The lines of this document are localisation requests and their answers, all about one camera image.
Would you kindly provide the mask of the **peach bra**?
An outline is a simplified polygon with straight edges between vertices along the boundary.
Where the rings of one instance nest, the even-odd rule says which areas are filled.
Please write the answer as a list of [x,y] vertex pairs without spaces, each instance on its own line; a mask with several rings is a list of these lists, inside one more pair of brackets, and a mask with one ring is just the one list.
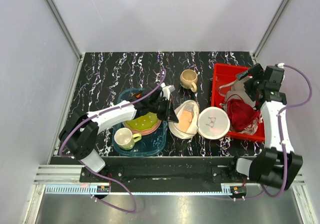
[[179,117],[178,127],[182,132],[187,132],[191,126],[194,114],[190,110],[182,110]]

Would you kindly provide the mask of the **red bra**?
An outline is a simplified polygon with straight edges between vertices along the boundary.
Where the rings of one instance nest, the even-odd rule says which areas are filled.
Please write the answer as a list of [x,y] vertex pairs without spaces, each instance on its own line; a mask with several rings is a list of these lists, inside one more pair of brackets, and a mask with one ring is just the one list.
[[251,107],[238,94],[232,94],[225,103],[231,130],[240,134],[254,135],[261,120],[260,110]]

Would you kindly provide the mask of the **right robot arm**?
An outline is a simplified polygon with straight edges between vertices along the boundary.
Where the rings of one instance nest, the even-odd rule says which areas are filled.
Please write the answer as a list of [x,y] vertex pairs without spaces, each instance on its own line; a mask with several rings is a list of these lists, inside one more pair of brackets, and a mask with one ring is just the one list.
[[239,81],[248,78],[244,81],[244,90],[262,115],[265,147],[253,160],[238,158],[235,165],[227,169],[227,176],[233,182],[247,176],[260,184],[263,191],[272,187],[283,193],[302,167],[303,158],[295,154],[289,139],[286,111],[305,103],[288,105],[285,93],[280,91],[286,67],[284,63],[265,68],[256,64],[236,75]]

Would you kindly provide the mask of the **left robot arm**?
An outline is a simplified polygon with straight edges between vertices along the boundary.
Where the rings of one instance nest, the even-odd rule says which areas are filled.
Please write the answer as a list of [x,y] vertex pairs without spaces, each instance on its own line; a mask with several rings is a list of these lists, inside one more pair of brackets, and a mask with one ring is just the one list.
[[71,156],[91,169],[91,177],[98,182],[108,176],[105,161],[95,151],[97,136],[104,130],[119,123],[137,119],[148,113],[156,114],[161,121],[178,122],[173,110],[173,85],[164,83],[153,90],[146,89],[132,94],[126,100],[93,112],[76,111],[66,122],[59,134],[60,151],[68,149]]

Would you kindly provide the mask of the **grey bra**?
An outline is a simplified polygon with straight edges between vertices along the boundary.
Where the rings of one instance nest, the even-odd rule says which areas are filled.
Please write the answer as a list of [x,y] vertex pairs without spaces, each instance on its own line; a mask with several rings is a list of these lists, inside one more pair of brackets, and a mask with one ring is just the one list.
[[[225,94],[222,93],[222,90],[226,90],[227,87],[230,87]],[[224,106],[228,101],[233,99],[242,100],[245,104],[249,105],[250,107],[254,107],[256,102],[252,101],[248,94],[245,92],[244,83],[240,80],[232,81],[228,84],[222,85],[218,88],[218,93],[224,97],[224,103],[221,104]]]

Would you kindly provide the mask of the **white lace bra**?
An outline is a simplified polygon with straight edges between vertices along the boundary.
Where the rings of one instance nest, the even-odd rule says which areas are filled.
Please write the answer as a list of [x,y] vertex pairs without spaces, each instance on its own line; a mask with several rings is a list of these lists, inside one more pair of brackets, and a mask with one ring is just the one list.
[[259,125],[262,124],[262,122],[263,122],[263,117],[262,117],[262,114],[260,113],[260,110],[258,110],[257,116],[240,133],[247,134],[247,135],[254,135],[257,132]]

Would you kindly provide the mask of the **pink plate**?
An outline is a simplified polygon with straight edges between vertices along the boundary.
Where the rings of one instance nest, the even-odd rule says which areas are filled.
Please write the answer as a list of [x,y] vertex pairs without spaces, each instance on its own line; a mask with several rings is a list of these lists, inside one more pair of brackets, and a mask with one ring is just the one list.
[[159,126],[161,125],[161,121],[157,122],[152,122],[152,123],[140,123],[138,125],[129,125],[128,121],[124,122],[124,127],[128,128],[130,131],[132,131],[133,134],[141,134],[142,136],[144,135],[149,135],[153,132],[155,132]]

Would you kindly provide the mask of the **green polka dot bowl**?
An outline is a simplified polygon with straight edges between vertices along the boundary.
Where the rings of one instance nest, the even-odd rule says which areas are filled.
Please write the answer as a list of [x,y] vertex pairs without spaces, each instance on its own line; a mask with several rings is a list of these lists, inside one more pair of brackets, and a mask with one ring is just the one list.
[[157,118],[156,114],[149,112],[146,115],[136,119],[125,121],[123,124],[126,128],[131,130],[145,131],[154,128],[158,124],[161,124],[161,121]]

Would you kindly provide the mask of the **teal transparent plastic tub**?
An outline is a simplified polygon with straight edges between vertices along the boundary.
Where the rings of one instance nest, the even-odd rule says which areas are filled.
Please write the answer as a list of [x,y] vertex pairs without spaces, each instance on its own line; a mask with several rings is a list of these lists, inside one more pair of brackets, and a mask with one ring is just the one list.
[[[119,123],[113,127],[113,136],[116,131],[124,127],[124,122]],[[113,149],[121,156],[128,157],[149,157],[156,156],[160,153],[165,144],[166,144],[166,131],[167,131],[167,123],[162,121],[159,128],[149,134],[142,136],[142,139],[135,143],[134,147],[131,150],[123,150],[121,149],[115,142],[114,138],[112,138]]]

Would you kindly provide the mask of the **red plastic bin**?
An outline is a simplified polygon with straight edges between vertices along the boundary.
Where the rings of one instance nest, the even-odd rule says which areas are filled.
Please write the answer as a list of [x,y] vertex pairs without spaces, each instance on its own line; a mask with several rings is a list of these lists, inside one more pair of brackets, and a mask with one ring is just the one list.
[[[244,72],[248,68],[249,67],[234,66],[222,63],[217,63],[214,65],[211,106],[221,108],[220,104],[224,101],[224,97],[222,97],[218,93],[218,88],[222,85],[235,81],[237,79],[236,74]],[[228,90],[230,90],[230,87],[227,87],[226,90],[222,90],[222,93],[225,94]],[[226,134],[226,137],[232,137],[234,139],[247,140],[252,142],[264,142],[264,135],[264,123],[262,123],[258,126],[258,130],[254,135],[240,134],[230,130]]]

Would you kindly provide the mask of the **beige ceramic mug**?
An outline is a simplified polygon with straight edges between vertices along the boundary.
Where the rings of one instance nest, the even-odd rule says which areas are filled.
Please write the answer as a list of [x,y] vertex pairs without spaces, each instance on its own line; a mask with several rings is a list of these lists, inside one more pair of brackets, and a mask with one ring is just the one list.
[[197,82],[198,76],[194,70],[187,69],[184,70],[180,75],[180,84],[183,88],[191,90],[192,92],[197,92]]

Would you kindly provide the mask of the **cream and yellow mug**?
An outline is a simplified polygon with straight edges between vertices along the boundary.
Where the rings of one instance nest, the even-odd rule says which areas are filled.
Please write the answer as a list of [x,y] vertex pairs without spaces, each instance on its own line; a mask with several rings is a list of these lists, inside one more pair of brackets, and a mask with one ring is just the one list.
[[141,138],[141,134],[133,134],[128,128],[121,128],[117,130],[114,136],[116,144],[123,150],[131,150],[135,143],[140,141]]

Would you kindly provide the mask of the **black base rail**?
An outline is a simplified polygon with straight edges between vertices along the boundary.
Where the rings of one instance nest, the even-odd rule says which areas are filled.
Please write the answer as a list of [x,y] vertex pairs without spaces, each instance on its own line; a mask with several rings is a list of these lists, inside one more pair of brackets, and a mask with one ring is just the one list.
[[242,185],[234,157],[105,157],[102,175],[131,192],[214,192],[221,184]]

